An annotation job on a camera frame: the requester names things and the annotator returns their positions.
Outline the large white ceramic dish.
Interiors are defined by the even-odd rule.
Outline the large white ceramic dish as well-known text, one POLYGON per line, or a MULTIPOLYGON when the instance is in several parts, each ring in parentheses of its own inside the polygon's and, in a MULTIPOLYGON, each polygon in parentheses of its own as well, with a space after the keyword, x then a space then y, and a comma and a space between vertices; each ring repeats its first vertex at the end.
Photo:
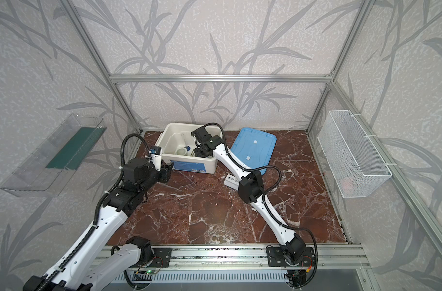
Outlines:
POLYGON ((179 156, 185 156, 187 154, 188 150, 186 147, 178 147, 175 151, 175 155, 179 156))

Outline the white plastic storage bin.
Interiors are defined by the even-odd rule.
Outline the white plastic storage bin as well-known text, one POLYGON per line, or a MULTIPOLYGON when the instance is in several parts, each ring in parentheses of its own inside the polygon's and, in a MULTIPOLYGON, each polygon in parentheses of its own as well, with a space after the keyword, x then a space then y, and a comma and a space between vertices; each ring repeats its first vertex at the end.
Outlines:
POLYGON ((162 148, 162 160, 166 164, 173 163, 174 170, 214 174, 217 159, 209 156, 199 158, 195 156, 195 137, 191 133, 201 127, 196 124, 172 122, 160 134, 156 145, 162 148))

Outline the blue plastic bin lid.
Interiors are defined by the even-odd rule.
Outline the blue plastic bin lid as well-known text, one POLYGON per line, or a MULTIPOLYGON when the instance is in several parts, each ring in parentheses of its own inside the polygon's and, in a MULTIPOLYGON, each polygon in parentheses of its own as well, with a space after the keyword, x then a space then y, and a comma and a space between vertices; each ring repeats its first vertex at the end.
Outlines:
POLYGON ((276 141, 273 134, 244 127, 230 150, 241 162, 255 169, 269 165, 276 141))

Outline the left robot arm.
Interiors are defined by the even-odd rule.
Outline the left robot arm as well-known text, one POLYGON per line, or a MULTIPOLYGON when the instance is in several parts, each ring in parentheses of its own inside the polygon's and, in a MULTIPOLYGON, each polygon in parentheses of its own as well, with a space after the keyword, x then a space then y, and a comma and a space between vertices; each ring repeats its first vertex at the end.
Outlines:
POLYGON ((43 276, 32 276, 23 286, 25 291, 101 291, 128 268, 153 263, 156 256, 150 241, 134 236, 91 268, 116 230, 148 200, 148 191, 170 180, 173 165, 163 164, 161 147, 145 148, 142 158, 120 158, 119 178, 100 198, 88 229, 43 276))

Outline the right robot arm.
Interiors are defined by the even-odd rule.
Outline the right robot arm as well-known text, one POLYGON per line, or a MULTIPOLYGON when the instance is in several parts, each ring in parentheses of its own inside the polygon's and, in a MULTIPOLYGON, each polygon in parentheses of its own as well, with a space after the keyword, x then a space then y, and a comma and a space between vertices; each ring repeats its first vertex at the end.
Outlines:
POLYGON ((199 158, 212 156, 220 161, 234 175, 239 182, 237 192, 240 199, 251 205, 273 231, 280 249, 284 254, 285 261, 290 266, 299 265, 305 257, 307 246, 300 237, 299 232, 309 234, 313 242, 314 253, 309 256, 311 262, 308 268, 315 268, 317 266, 317 242, 313 233, 307 228, 287 225, 267 197, 267 193, 281 182, 281 170, 276 166, 270 165, 253 169, 248 167, 240 162, 237 156, 229 149, 224 131, 221 131, 221 135, 212 135, 208 133, 206 129, 209 126, 216 126, 222 129, 221 125, 210 122, 191 132, 191 136, 194 138, 196 144, 194 149, 195 156, 199 158), (277 181, 268 189, 264 186, 260 172, 263 169, 273 169, 278 174, 277 181))

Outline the white test tube rack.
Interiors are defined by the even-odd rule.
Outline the white test tube rack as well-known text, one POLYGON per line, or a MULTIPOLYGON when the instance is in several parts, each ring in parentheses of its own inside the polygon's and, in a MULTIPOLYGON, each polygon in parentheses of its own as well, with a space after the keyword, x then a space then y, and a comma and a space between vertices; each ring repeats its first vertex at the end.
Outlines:
POLYGON ((234 190, 238 190, 239 188, 239 179, 233 175, 227 175, 223 183, 225 186, 228 186, 234 190))

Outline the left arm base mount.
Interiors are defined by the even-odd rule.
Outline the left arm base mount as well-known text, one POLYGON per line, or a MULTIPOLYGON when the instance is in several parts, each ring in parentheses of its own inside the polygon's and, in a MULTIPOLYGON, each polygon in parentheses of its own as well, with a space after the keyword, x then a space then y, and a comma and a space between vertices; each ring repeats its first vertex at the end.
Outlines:
POLYGON ((157 247, 152 249, 153 254, 149 259, 140 261, 134 265, 137 268, 168 268, 170 265, 172 248, 169 247, 157 247))

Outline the clear acrylic wall shelf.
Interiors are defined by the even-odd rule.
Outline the clear acrylic wall shelf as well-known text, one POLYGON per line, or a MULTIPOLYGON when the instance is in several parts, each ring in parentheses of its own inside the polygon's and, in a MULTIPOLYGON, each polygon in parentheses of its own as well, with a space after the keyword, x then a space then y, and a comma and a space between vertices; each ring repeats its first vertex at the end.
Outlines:
POLYGON ((0 189, 19 198, 59 196, 106 129, 101 117, 70 114, 0 189))

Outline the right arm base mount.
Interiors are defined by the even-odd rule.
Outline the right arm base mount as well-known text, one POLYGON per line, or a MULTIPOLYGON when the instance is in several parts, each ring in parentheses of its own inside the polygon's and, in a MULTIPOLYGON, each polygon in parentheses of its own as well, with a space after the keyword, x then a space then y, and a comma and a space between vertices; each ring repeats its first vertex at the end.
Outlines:
POLYGON ((307 269, 316 265, 316 254, 313 247, 305 247, 299 255, 294 255, 281 247, 268 245, 265 248, 269 267, 305 267, 307 269))

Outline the aluminium front rail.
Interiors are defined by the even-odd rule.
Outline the aluminium front rail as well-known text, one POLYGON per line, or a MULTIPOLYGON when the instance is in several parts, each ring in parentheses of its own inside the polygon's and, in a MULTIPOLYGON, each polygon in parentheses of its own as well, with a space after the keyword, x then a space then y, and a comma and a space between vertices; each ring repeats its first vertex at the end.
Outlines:
MULTIPOLYGON (((171 253, 168 268, 143 268, 147 270, 305 270, 305 267, 269 267, 265 244, 232 245, 157 245, 169 247, 171 253)), ((370 262, 359 244, 318 244, 316 269, 369 269, 370 262)))

